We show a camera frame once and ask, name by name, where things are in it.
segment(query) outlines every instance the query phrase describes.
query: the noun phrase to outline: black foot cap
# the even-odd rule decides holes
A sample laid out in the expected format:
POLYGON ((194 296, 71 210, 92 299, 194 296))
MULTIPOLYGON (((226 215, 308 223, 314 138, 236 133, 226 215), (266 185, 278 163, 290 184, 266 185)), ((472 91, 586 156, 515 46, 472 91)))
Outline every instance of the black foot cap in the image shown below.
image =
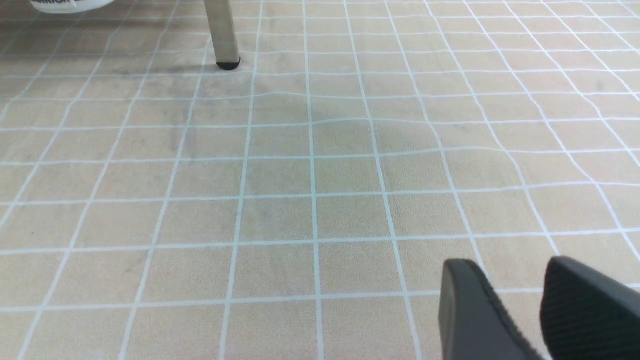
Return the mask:
POLYGON ((236 70, 238 66, 240 66, 240 61, 242 58, 238 59, 237 63, 216 63, 219 68, 226 71, 236 70))

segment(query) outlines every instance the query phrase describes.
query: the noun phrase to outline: beige floor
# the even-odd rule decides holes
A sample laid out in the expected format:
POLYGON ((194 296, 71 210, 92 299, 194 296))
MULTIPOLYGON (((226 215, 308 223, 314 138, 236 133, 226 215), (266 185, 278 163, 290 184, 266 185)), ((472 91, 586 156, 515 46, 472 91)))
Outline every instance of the beige floor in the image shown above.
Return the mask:
POLYGON ((440 358, 475 259, 640 288, 640 2, 0 0, 1 359, 440 358))

